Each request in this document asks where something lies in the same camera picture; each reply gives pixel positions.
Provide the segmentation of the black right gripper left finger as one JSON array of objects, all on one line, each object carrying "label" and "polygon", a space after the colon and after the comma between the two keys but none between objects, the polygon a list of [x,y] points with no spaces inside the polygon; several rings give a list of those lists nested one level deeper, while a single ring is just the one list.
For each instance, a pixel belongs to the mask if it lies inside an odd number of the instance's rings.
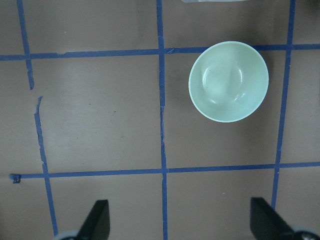
[{"label": "black right gripper left finger", "polygon": [[110,235],[110,210],[109,202],[97,200],[81,226],[77,240],[107,240]]}]

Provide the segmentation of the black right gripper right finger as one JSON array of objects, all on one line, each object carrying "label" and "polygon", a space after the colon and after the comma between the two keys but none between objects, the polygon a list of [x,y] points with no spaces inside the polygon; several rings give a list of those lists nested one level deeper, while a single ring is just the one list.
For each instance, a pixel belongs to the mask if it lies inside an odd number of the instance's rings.
[{"label": "black right gripper right finger", "polygon": [[262,197],[250,199],[250,230],[256,240],[292,240],[294,230]]}]

